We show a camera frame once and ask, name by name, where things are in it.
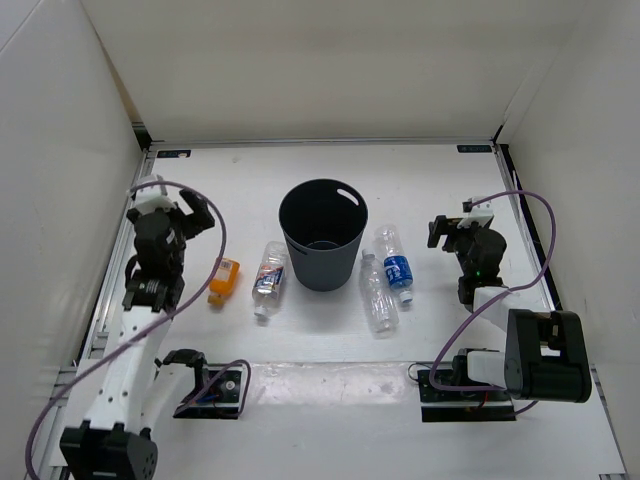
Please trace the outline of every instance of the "white table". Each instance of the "white table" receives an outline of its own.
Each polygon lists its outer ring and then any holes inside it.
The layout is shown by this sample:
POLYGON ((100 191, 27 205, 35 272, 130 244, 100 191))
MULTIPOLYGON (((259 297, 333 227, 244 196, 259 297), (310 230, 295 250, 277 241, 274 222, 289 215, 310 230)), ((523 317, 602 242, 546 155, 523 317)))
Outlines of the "white table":
MULTIPOLYGON (((584 405, 540 404, 517 422, 420 421, 408 362, 433 360, 468 315, 457 299, 458 263, 426 248, 427 225, 438 214, 459 216, 470 196, 504 190, 493 154, 459 154, 455 145, 200 147, 189 158, 156 159, 153 172, 210 196, 227 222, 225 255, 239 261, 242 272, 222 311, 203 297, 174 320, 160 356, 195 348, 210 362, 256 364, 240 420, 172 420, 169 432, 156 432, 156 480, 596 479, 623 471, 595 388, 584 405), (364 196, 369 223, 362 246, 383 223, 400 230, 415 300, 400 312, 399 330, 389 339, 375 339, 367 327, 359 260, 349 282, 329 293, 307 290, 289 270, 281 310, 266 325, 254 318, 250 292, 262 251, 268 241, 282 240, 280 201, 313 178, 344 181, 364 196)), ((535 271, 509 200, 494 201, 494 210, 492 228, 508 244, 502 277, 508 285, 524 283, 535 271)), ((188 243, 183 300, 207 277, 219 238, 215 228, 188 243)), ((544 307, 541 288, 523 296, 544 307)), ((117 332, 115 325, 109 330, 117 332)), ((110 335, 110 345, 116 337, 110 335)), ((502 331, 479 319, 449 358, 461 346, 504 350, 504 343, 502 331)))

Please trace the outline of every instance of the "crushed plastic bottle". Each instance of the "crushed plastic bottle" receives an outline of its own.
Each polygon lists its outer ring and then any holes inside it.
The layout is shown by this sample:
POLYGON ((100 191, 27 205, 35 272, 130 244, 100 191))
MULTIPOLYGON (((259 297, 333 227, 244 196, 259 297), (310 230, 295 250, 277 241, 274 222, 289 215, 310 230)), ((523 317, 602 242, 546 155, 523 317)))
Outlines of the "crushed plastic bottle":
POLYGON ((411 285, 413 275, 409 261, 404 255, 400 236, 395 225, 383 225, 375 231, 374 246, 376 253, 384 259, 385 273, 389 287, 398 295, 400 301, 409 304, 413 301, 411 285))
POLYGON ((384 268, 373 252, 362 250, 360 288, 371 327, 376 333, 390 332, 398 324, 398 311, 385 279, 384 268))
POLYGON ((287 247, 284 243, 269 242, 265 247, 251 292, 256 316, 266 318, 277 309, 287 258, 287 247))

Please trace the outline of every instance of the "orange bottle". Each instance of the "orange bottle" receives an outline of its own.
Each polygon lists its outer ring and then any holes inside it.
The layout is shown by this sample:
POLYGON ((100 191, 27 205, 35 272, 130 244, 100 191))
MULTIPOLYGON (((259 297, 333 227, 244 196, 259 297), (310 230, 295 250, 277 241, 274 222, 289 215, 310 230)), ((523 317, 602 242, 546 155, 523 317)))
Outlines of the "orange bottle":
POLYGON ((216 276, 213 277, 209 284, 209 298, 207 301, 211 305, 221 307, 224 302, 231 296, 233 287, 236 284, 238 278, 238 271, 240 270, 240 264, 234 260, 223 258, 216 272, 216 276))

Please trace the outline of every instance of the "black sticker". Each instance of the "black sticker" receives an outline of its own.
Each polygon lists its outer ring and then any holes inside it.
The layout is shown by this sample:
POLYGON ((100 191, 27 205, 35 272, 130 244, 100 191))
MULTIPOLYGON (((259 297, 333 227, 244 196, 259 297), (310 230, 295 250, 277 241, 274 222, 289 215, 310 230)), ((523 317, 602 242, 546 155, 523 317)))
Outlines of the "black sticker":
POLYGON ((160 150, 156 158, 189 158, 191 150, 160 150))
POLYGON ((458 153, 491 153, 491 145, 458 145, 458 153))

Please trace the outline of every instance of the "blue bottle label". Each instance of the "blue bottle label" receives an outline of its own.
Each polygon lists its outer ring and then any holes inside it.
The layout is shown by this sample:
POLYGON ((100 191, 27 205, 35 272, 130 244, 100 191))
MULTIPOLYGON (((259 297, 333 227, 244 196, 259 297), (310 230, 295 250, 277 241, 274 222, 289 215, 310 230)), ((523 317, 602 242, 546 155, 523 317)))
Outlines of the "blue bottle label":
POLYGON ((385 258, 384 270, 391 288, 408 287, 413 283, 413 275, 407 257, 396 255, 385 258))

